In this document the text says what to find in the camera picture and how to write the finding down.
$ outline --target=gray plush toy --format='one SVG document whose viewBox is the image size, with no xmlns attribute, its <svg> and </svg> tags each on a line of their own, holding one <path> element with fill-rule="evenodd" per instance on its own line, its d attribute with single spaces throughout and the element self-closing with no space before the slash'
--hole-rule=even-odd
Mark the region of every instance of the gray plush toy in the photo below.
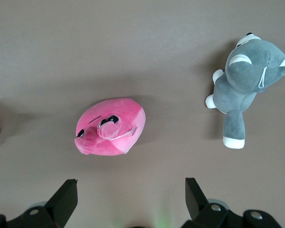
<svg viewBox="0 0 285 228">
<path fill-rule="evenodd" d="M 227 147 L 244 147 L 243 111 L 251 105 L 257 93 L 264 92 L 284 75 L 285 54 L 252 33 L 243 37 L 230 53 L 226 71 L 214 72 L 214 92 L 206 98 L 206 105 L 226 114 L 223 142 Z"/>
</svg>

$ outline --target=pink plush toy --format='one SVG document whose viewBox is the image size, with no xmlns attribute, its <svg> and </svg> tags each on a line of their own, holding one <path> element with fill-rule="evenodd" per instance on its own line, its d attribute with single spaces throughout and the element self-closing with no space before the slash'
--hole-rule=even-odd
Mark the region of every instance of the pink plush toy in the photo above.
<svg viewBox="0 0 285 228">
<path fill-rule="evenodd" d="M 141 135 L 145 120 L 143 108 L 130 98 L 100 102 L 80 117 L 75 145 L 83 154 L 127 153 Z"/>
</svg>

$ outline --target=metal bolt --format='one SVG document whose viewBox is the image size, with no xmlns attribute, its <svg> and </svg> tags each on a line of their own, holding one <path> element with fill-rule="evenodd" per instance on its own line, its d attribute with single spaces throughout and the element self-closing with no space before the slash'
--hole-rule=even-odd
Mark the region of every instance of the metal bolt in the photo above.
<svg viewBox="0 0 285 228">
<path fill-rule="evenodd" d="M 217 205 L 217 204 L 212 204 L 211 205 L 211 209 L 214 210 L 214 211 L 221 211 L 220 206 Z"/>
<path fill-rule="evenodd" d="M 258 219 L 258 220 L 263 219 L 263 217 L 261 216 L 261 214 L 258 213 L 258 212 L 256 212 L 256 211 L 252 211 L 252 212 L 250 213 L 250 215 L 251 215 L 253 218 Z"/>
<path fill-rule="evenodd" d="M 39 210 L 38 209 L 33 209 L 29 212 L 29 215 L 36 215 L 38 214 Z"/>
</svg>

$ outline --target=plush toy foot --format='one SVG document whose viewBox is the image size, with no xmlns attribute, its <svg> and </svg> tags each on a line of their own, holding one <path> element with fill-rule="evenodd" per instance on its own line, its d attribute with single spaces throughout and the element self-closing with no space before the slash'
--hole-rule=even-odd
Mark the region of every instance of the plush toy foot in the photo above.
<svg viewBox="0 0 285 228">
<path fill-rule="evenodd" d="M 207 96 L 205 103 L 207 108 L 216 108 L 215 104 L 213 103 L 213 94 Z"/>
<path fill-rule="evenodd" d="M 231 139 L 224 136 L 223 143 L 231 149 L 242 149 L 245 145 L 245 139 Z"/>
<path fill-rule="evenodd" d="M 213 83 L 215 82 L 224 74 L 224 71 L 222 69 L 217 70 L 216 72 L 213 73 L 212 75 L 212 80 Z"/>
</svg>

